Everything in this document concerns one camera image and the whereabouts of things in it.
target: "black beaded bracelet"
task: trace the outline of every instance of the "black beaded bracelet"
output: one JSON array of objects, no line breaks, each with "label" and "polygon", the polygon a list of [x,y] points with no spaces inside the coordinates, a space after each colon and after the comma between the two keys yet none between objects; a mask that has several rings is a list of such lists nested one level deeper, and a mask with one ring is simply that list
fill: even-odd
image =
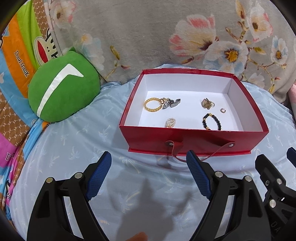
[{"label": "black beaded bracelet", "polygon": [[203,117],[203,119],[202,119],[202,123],[203,123],[204,128],[206,128],[207,130],[211,130],[209,127],[207,127],[207,123],[205,122],[205,120],[206,120],[206,118],[207,118],[208,116],[211,116],[211,117],[216,121],[216,123],[217,123],[217,125],[218,125],[218,131],[220,131],[220,130],[221,130],[221,124],[220,124],[220,121],[219,121],[218,118],[215,117],[212,113],[208,113],[208,114],[206,114],[206,115]]}]

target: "lime green fabric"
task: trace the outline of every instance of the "lime green fabric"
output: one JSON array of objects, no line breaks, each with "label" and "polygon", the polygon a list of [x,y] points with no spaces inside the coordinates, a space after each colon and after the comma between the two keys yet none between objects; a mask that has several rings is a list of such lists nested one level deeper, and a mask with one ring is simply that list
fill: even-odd
[{"label": "lime green fabric", "polygon": [[82,55],[69,51],[52,59],[34,74],[28,90],[29,103],[37,113],[40,102],[57,74],[67,65],[75,67],[83,77],[67,75],[46,102],[40,118],[48,122],[61,121],[89,105],[100,92],[99,74]]},{"label": "lime green fabric", "polygon": [[20,32],[22,34],[23,41],[28,51],[30,60],[35,69],[40,67],[40,64],[35,59],[34,55],[34,42],[37,37],[42,37],[40,32],[32,1],[22,5],[17,11],[17,21],[19,24]]}]

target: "box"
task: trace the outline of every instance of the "box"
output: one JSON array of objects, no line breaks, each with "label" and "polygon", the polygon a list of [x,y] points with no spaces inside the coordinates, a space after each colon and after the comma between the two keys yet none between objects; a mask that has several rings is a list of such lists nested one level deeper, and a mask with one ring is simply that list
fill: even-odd
[{"label": "box", "polygon": [[[156,98],[181,99],[176,107],[149,112],[145,100]],[[201,102],[208,98],[215,107],[207,110]],[[149,102],[151,109],[158,102]],[[221,123],[218,131],[211,117],[203,127],[207,113]],[[168,118],[175,118],[173,128],[165,128]],[[233,74],[199,69],[147,69],[139,76],[129,97],[119,124],[129,145],[129,151],[146,154],[171,155],[167,141],[183,143],[179,156],[193,150],[198,156],[209,156],[229,142],[231,148],[219,150],[214,156],[249,154],[268,134],[268,127],[254,99]]]}]

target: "metal rivet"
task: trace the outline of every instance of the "metal rivet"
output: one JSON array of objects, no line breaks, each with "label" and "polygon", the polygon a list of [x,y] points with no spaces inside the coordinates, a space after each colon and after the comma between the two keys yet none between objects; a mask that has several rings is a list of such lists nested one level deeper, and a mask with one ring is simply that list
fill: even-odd
[{"label": "metal rivet", "polygon": [[276,180],[276,182],[277,182],[279,185],[281,185],[281,184],[283,183],[282,180],[279,179],[279,178]]},{"label": "metal rivet", "polygon": [[53,180],[54,180],[54,179],[53,179],[52,177],[49,177],[49,178],[46,179],[46,182],[47,182],[47,183],[51,183]]},{"label": "metal rivet", "polygon": [[252,181],[252,178],[250,176],[245,176],[244,178],[246,179],[247,182]]},{"label": "metal rivet", "polygon": [[82,177],[82,173],[81,172],[75,173],[74,177],[79,179]]},{"label": "metal rivet", "polygon": [[223,177],[223,173],[222,172],[215,172],[215,176],[216,177]]},{"label": "metal rivet", "polygon": [[274,207],[276,206],[276,201],[275,201],[274,199],[270,200],[270,201],[269,201],[269,206],[270,206],[271,208],[274,208]]}]

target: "blue textured grip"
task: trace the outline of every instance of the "blue textured grip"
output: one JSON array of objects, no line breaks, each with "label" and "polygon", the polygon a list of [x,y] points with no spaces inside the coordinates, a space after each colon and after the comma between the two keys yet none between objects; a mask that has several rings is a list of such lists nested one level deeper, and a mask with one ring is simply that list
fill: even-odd
[{"label": "blue textured grip", "polygon": [[287,158],[296,167],[296,150],[293,147],[287,150]]},{"label": "blue textured grip", "polygon": [[186,161],[189,170],[198,186],[198,189],[200,190],[200,193],[210,200],[212,197],[210,180],[208,179],[201,165],[196,160],[195,155],[190,151],[187,152]]},{"label": "blue textured grip", "polygon": [[86,198],[88,201],[98,194],[102,183],[111,167],[111,162],[111,154],[108,152],[87,183]]}]

